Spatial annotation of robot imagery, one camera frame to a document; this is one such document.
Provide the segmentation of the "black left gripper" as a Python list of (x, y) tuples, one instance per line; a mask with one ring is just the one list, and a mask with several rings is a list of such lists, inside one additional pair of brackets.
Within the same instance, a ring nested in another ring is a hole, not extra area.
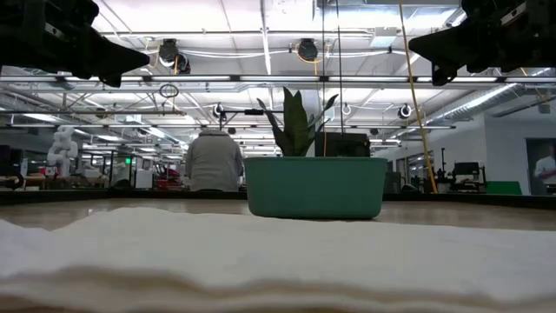
[(98, 5), (90, 0), (27, 1), (25, 38), (45, 70), (98, 77), (118, 87), (121, 75), (147, 65), (149, 56), (101, 36), (92, 28), (98, 15)]

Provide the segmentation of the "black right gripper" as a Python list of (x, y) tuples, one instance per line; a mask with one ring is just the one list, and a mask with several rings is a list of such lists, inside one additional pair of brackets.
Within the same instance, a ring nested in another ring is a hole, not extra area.
[(432, 84), (453, 81), (465, 67), (478, 73), (489, 67), (508, 72), (539, 65), (537, 1), (465, 1), (467, 18), (451, 27), (413, 38), (408, 48), (432, 65)]

